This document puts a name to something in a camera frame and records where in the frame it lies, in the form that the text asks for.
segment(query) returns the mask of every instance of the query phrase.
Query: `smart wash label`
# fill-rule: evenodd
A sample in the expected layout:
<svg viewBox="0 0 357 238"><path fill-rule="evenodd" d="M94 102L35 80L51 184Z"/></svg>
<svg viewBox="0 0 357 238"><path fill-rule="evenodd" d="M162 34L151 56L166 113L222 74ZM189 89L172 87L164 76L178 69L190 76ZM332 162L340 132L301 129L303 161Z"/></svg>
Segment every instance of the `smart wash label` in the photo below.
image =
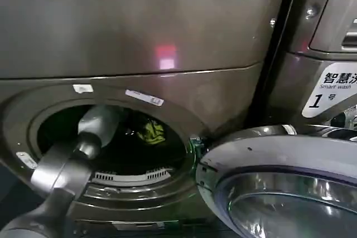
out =
<svg viewBox="0 0 357 238"><path fill-rule="evenodd" d="M337 62L329 65L315 85L302 115L315 117L332 106L357 94L357 62Z"/></svg>

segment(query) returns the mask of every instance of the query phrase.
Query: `stainless steel surface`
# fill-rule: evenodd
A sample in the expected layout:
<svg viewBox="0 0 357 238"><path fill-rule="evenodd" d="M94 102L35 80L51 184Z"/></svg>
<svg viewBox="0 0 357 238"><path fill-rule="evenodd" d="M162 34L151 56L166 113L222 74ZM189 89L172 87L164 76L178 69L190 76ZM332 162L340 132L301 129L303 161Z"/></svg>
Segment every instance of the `stainless steel surface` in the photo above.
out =
<svg viewBox="0 0 357 238"><path fill-rule="evenodd" d="M313 237L337 232L353 237L356 137L354 130L314 125L241 130L217 142L201 159L199 191L242 237L288 232L301 237L302 230ZM302 215L311 217L309 223ZM323 229L322 222L330 222L331 230Z"/></svg>
<svg viewBox="0 0 357 238"><path fill-rule="evenodd" d="M282 55L282 65L275 70L277 76L267 100L266 114L262 122L270 124L284 124L286 122L321 124L354 106L357 103L356 95L347 98L316 117L305 118L302 116L302 109L323 70L333 63L329 60L322 61L289 53Z"/></svg>
<svg viewBox="0 0 357 238"><path fill-rule="evenodd" d="M78 123L78 134L82 132L94 134L102 142L102 147L105 147L113 139L119 121L122 119L123 118L119 118L119 113L114 107L96 105L80 119Z"/></svg>
<svg viewBox="0 0 357 238"><path fill-rule="evenodd" d="M1 78L228 69L262 62L281 0L0 0Z"/></svg>
<svg viewBox="0 0 357 238"><path fill-rule="evenodd" d="M284 47L287 51L315 55L320 58L332 57L332 55L316 53L309 49L326 2L327 0L293 0L286 34L284 35ZM311 9L314 10L315 15L306 17L307 12Z"/></svg>
<svg viewBox="0 0 357 238"><path fill-rule="evenodd" d="M108 104L149 114L172 128L184 142L187 158L167 181L151 186L119 188L91 184L73 208L73 218L93 221L156 221L211 215L192 178L195 163L190 137L212 137L240 128L249 108L261 65L248 68L180 74L93 77L89 79L2 80L1 103L5 140L0 158L29 182L32 171L21 168L16 152L26 151L38 161L40 125L53 113L77 105ZM78 94L72 84L90 84L92 93ZM237 95L236 85L240 87ZM161 107L125 94L126 89L164 100Z"/></svg>
<svg viewBox="0 0 357 238"><path fill-rule="evenodd" d="M356 19L357 0L329 0L311 42L311 48L326 52L357 52L342 42Z"/></svg>
<svg viewBox="0 0 357 238"><path fill-rule="evenodd" d="M61 238L64 221L74 195L64 189L54 189L41 206L20 216L0 232L1 238Z"/></svg>

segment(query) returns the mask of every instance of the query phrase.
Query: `front-loading washing machine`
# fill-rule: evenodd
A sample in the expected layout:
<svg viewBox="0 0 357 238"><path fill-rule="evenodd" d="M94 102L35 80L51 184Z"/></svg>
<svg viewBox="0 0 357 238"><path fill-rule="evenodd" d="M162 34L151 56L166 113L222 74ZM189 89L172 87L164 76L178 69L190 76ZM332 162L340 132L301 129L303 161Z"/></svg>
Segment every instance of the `front-loading washing machine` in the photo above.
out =
<svg viewBox="0 0 357 238"><path fill-rule="evenodd" d="M236 132L259 78L260 92L271 90L251 110L264 113L259 124L345 122L335 117L355 96L339 94L355 78L353 62L340 60L353 59L355 22L345 6L351 22L331 30L330 1L288 5L300 11L282 24L295 42L281 39L264 68L272 74L261 76L281 0L0 0L1 160L29 184L42 155L75 138L91 106L111 105L120 125L93 162L74 219L164 226L213 211L241 237L354 237L356 131ZM335 51L318 34L342 25ZM298 39L307 28L310 39ZM331 103L322 89L338 89Z"/></svg>
<svg viewBox="0 0 357 238"><path fill-rule="evenodd" d="M91 106L115 106L120 126L71 216L210 217L195 166L207 140L243 126L280 4L0 0L2 163L29 184Z"/></svg>
<svg viewBox="0 0 357 238"><path fill-rule="evenodd" d="M357 126L356 0L292 0L258 124Z"/></svg>

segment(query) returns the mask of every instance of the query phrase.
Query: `metal panel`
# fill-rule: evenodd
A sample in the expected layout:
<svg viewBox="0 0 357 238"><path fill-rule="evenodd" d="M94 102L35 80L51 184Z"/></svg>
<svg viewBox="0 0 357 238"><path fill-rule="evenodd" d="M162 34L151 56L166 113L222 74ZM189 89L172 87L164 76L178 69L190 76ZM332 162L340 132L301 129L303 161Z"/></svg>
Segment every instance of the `metal panel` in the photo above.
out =
<svg viewBox="0 0 357 238"><path fill-rule="evenodd" d="M276 70L277 78L267 102L263 121L321 124L354 106L357 103L357 95L349 97L316 117L305 118L301 114L323 70L333 63L286 53L282 66Z"/></svg>
<svg viewBox="0 0 357 238"><path fill-rule="evenodd" d="M264 59L281 0L0 0L0 77L212 70Z"/></svg>
<svg viewBox="0 0 357 238"><path fill-rule="evenodd" d="M326 2L327 0L293 0L283 39L286 50L308 55L315 53L308 46Z"/></svg>
<svg viewBox="0 0 357 238"><path fill-rule="evenodd" d="M311 48L326 52L357 52L357 46L342 45L356 18L357 0L329 0Z"/></svg>
<svg viewBox="0 0 357 238"><path fill-rule="evenodd" d="M261 64L256 64L243 69L180 74L2 80L0 105L3 139L0 159L20 179L29 183L32 170L17 159L16 152L26 152L38 160L37 131L40 124L61 109L85 104L107 103L147 113L171 127L189 148L191 136L214 138L229 128L242 127L260 70ZM74 90L73 84L90 84L93 92L79 94ZM164 100L164 103L162 106L155 106L132 98L125 94L126 89L156 96ZM148 201L138 201L132 196L129 199L127 193L105 190L106 186L102 186L100 190L89 188L81 199L81 204L75 208L73 216L83 220L118 222L143 219L152 221L153 218L156 218L155 221L177 220L189 216L188 207L194 210L191 211L192 217L205 216L207 212L203 208L195 208L200 201L194 197L196 188L192 180L192 165L193 163L188 168L183 167L166 188L163 186L164 182L156 183L153 185L154 190L137 193L141 197L148 196ZM156 195L162 191L167 191L166 195L159 199ZM186 199L189 199L188 203L180 204L180 200ZM167 208L155 208L163 204L167 204ZM138 213L139 208L147 210Z"/></svg>

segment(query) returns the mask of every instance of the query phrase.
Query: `door glass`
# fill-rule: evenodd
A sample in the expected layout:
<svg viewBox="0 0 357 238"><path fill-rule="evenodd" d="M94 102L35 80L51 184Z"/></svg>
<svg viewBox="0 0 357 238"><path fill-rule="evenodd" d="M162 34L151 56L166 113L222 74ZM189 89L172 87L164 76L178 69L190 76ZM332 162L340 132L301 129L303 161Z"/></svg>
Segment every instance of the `door glass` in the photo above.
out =
<svg viewBox="0 0 357 238"><path fill-rule="evenodd" d="M261 194L237 198L229 215L248 237L356 237L357 215L306 198Z"/></svg>

